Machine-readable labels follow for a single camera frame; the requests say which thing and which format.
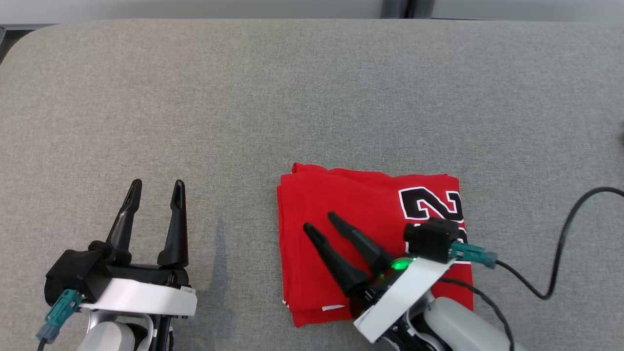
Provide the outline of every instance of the gray fabric surface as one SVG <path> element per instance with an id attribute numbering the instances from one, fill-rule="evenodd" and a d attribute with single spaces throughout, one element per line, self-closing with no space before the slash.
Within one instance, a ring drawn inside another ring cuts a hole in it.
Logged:
<path id="1" fill-rule="evenodd" d="M 34 350 L 44 275 L 107 235 L 143 179 L 131 251 L 154 263 L 186 182 L 197 316 L 179 350 L 367 350 L 349 322 L 293 327 L 275 187 L 293 162 L 448 173 L 473 243 L 545 290 L 573 202 L 624 187 L 624 30 L 455 21 L 105 21 L 48 27 L 0 66 L 0 339 Z M 542 302 L 475 267 L 530 350 L 617 350 L 624 200 L 579 213 Z M 480 300 L 476 311 L 500 327 Z M 71 350 L 85 317 L 46 350 Z"/>

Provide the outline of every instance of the cable connector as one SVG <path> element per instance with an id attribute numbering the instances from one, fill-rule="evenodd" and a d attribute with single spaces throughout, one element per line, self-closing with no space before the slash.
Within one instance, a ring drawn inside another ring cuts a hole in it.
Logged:
<path id="1" fill-rule="evenodd" d="M 39 329 L 37 339 L 45 339 L 48 344 L 53 343 L 56 337 L 59 336 L 59 331 L 65 324 L 65 321 L 74 312 L 78 311 L 81 303 L 82 298 L 76 290 L 67 289 L 63 291 L 63 294 L 61 294 L 50 309 L 50 312 L 48 312 L 45 319 L 46 324 Z"/>
<path id="2" fill-rule="evenodd" d="M 484 248 L 474 245 L 465 244 L 463 242 L 455 241 L 451 244 L 451 258 L 477 262 L 484 266 L 494 269 L 496 267 L 496 259 L 498 254 L 496 252 L 486 252 Z"/>

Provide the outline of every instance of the gray wall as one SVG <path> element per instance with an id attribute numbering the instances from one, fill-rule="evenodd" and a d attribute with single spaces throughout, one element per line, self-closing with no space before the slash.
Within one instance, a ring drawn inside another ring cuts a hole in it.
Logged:
<path id="1" fill-rule="evenodd" d="M 624 22 L 624 0 L 436 0 L 434 17 Z"/>
<path id="2" fill-rule="evenodd" d="M 379 18 L 383 0 L 0 0 L 0 24 L 116 18 Z"/>

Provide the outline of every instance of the folded red shirt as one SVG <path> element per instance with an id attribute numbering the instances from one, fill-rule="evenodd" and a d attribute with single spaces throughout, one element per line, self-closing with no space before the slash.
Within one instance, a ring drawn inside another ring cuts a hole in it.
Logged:
<path id="1" fill-rule="evenodd" d="M 466 232 L 459 181 L 445 174 L 390 177 L 381 172 L 327 170 L 297 163 L 292 173 L 281 176 L 277 199 L 284 303 L 297 327 L 352 318 L 348 299 L 303 231 L 305 222 L 312 223 L 336 251 L 365 271 L 364 259 L 330 223 L 329 211 L 395 257 L 407 255 L 403 240 L 407 223 L 442 217 L 458 222 L 463 234 Z M 444 277 L 472 285 L 470 264 L 455 264 Z M 467 289 L 438 282 L 432 292 L 472 310 L 473 297 Z"/>

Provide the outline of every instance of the black cable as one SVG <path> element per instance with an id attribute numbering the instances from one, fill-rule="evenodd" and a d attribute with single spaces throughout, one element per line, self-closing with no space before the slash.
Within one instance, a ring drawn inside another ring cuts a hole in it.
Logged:
<path id="1" fill-rule="evenodd" d="M 459 285 L 461 287 L 465 287 L 468 290 L 472 291 L 474 294 L 479 295 L 483 299 L 483 301 L 485 301 L 488 305 L 490 305 L 490 307 L 492 307 L 492 309 L 494 309 L 494 312 L 496 313 L 496 316 L 503 323 L 503 327 L 505 328 L 505 334 L 507 334 L 507 338 L 509 339 L 509 351 L 514 351 L 515 350 L 514 336 L 511 334 L 511 327 L 509 327 L 509 323 L 507 322 L 507 319 L 505 318 L 503 313 L 500 311 L 499 307 L 496 306 L 494 301 L 492 301 L 488 296 L 486 296 L 483 292 L 481 292 L 481 290 L 473 287 L 470 284 L 464 283 L 461 280 L 441 278 L 438 281 L 444 282 L 444 283 L 451 283 L 451 284 Z"/>
<path id="2" fill-rule="evenodd" d="M 173 351 L 173 330 L 169 332 L 169 351 Z"/>
<path id="3" fill-rule="evenodd" d="M 42 338 L 41 341 L 39 342 L 39 347 L 37 348 L 37 351 L 43 351 L 43 348 L 46 347 L 46 343 L 47 343 L 47 339 Z"/>
<path id="4" fill-rule="evenodd" d="M 550 273 L 550 285 L 548 286 L 548 291 L 546 292 L 546 294 L 542 294 L 539 291 L 537 291 L 537 289 L 533 285 L 531 285 L 531 283 L 529 283 L 529 281 L 525 279 L 525 277 L 523 277 L 522 274 L 518 273 L 517 270 L 513 269 L 511 266 L 509 266 L 505 262 L 497 260 L 496 264 L 508 270 L 509 272 L 511 272 L 511 274 L 515 275 L 518 279 L 520 279 L 520 281 L 524 285 L 526 285 L 527 288 L 529 288 L 529 290 L 531 290 L 531 292 L 535 294 L 535 296 L 539 297 L 542 300 L 548 300 L 552 296 L 553 291 L 555 290 L 555 284 L 557 283 L 557 274 L 559 273 L 559 263 L 561 261 L 561 254 L 563 252 L 563 246 L 565 245 L 565 239 L 568 236 L 568 231 L 570 230 L 570 225 L 572 224 L 572 221 L 574 220 L 574 216 L 577 214 L 578 209 L 581 207 L 581 205 L 583 205 L 583 203 L 587 199 L 601 192 L 612 192 L 614 194 L 618 194 L 619 196 L 624 197 L 624 191 L 620 189 L 617 189 L 614 187 L 598 187 L 596 189 L 592 189 L 584 193 L 584 195 L 581 196 L 581 198 L 574 204 L 574 206 L 572 206 L 572 209 L 570 210 L 568 217 L 565 219 L 563 228 L 561 229 L 561 234 L 559 235 L 559 243 L 557 244 L 557 252 L 555 253 L 555 262 L 553 262 L 552 264 L 552 272 Z"/>

